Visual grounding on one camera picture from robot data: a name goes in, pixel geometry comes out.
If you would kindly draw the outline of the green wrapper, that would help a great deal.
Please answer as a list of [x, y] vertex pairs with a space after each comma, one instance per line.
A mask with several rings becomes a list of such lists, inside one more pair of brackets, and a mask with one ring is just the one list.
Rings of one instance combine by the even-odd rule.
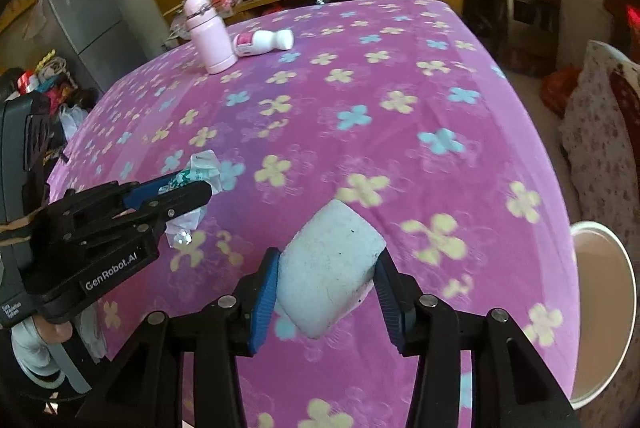
[[[163, 194], [170, 190], [184, 187], [194, 181], [207, 182], [212, 189], [213, 195], [221, 193], [221, 164], [213, 150], [205, 150], [192, 154], [190, 161], [186, 163], [186, 167], [180, 170], [179, 173], [171, 176], [166, 185], [160, 187], [158, 193]], [[206, 205], [168, 221], [165, 231], [168, 237], [168, 244], [172, 248], [183, 247], [190, 244], [193, 240], [194, 231], [205, 215]]]

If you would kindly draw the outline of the white foam block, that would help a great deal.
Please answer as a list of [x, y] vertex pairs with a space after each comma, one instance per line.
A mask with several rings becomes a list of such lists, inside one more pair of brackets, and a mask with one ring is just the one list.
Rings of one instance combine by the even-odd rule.
[[384, 237], [366, 219], [339, 200], [329, 201], [280, 257], [280, 309], [306, 337], [323, 337], [367, 297], [385, 248]]

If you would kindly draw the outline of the white trash bucket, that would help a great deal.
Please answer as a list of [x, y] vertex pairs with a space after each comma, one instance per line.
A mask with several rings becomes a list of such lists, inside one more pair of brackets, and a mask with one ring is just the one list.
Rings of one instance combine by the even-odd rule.
[[578, 270], [580, 334], [570, 403], [579, 410], [610, 385], [631, 344], [637, 283], [625, 246], [608, 227], [570, 227]]

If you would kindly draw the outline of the pink thermos bottle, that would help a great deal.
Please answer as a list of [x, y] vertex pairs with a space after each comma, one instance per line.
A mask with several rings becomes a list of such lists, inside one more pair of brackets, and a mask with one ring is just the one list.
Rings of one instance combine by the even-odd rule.
[[224, 20], [210, 0], [186, 0], [186, 29], [208, 74], [224, 72], [238, 61]]

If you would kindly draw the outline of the grey refrigerator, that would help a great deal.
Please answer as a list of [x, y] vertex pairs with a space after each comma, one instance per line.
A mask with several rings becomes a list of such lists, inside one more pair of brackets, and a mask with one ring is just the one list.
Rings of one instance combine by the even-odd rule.
[[66, 60], [74, 81], [104, 95], [146, 55], [116, 0], [41, 0], [39, 45]]

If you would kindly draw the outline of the white pink-label plastic bottle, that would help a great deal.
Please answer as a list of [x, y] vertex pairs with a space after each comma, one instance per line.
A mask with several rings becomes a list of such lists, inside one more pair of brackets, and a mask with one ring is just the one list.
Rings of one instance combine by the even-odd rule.
[[287, 51], [294, 46], [294, 34], [290, 29], [276, 32], [256, 30], [239, 33], [232, 46], [238, 57], [259, 56], [273, 50]]

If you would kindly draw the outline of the floral covered sofa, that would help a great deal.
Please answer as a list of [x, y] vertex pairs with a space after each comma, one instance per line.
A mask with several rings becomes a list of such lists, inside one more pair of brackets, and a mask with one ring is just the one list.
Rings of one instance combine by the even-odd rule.
[[591, 40], [560, 125], [582, 218], [609, 227], [639, 262], [639, 146], [631, 144], [610, 75], [618, 71], [639, 96], [639, 64]]

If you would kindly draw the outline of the pink floral tablecloth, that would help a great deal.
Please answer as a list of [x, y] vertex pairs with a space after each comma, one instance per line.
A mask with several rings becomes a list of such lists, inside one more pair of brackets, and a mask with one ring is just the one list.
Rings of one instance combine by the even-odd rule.
[[208, 74], [190, 45], [122, 77], [55, 167], [51, 192], [147, 181], [195, 153], [221, 193], [189, 245], [99, 303], [115, 354], [148, 313], [176, 317], [227, 294], [339, 199], [385, 237], [397, 268], [458, 310], [506, 309], [564, 390], [579, 338], [570, 221], [518, 95], [444, 3], [368, 0], [236, 26], [294, 33], [285, 52]]

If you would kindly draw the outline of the orange red floor bag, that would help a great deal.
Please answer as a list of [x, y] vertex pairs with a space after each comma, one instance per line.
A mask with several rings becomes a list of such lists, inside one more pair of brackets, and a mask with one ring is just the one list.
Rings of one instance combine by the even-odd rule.
[[565, 114], [570, 95], [578, 85], [578, 77], [582, 70], [576, 66], [565, 66], [544, 77], [540, 86], [542, 103], [559, 118]]

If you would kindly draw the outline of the red patterned blanket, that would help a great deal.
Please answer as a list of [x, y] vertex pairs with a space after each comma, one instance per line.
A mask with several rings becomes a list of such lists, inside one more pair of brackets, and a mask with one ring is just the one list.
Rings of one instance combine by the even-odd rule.
[[610, 85], [632, 145], [639, 145], [639, 96], [618, 71], [610, 75]]

